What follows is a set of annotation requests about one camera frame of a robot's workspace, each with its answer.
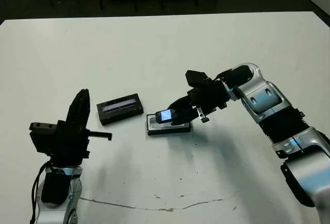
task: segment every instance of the phone screen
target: phone screen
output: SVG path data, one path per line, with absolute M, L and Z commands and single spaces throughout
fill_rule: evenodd
M 175 118 L 175 111 L 173 109 L 165 109 L 156 112 L 155 116 L 158 123 L 170 122 Z
M 167 121 L 172 119 L 172 114 L 171 114 L 171 110 L 170 109 L 166 109 L 160 112 L 161 115 L 161 120 L 162 121 Z

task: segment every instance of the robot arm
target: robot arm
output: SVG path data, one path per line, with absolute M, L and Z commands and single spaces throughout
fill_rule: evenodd
M 223 109 L 229 99 L 240 99 L 253 120 L 272 141 L 281 171 L 299 202 L 316 207 L 322 224 L 330 223 L 330 141 L 308 126 L 304 114 L 254 64 L 244 63 L 211 80 L 205 73 L 187 71 L 188 95 L 169 106 L 177 113 L 172 124 L 181 124 Z

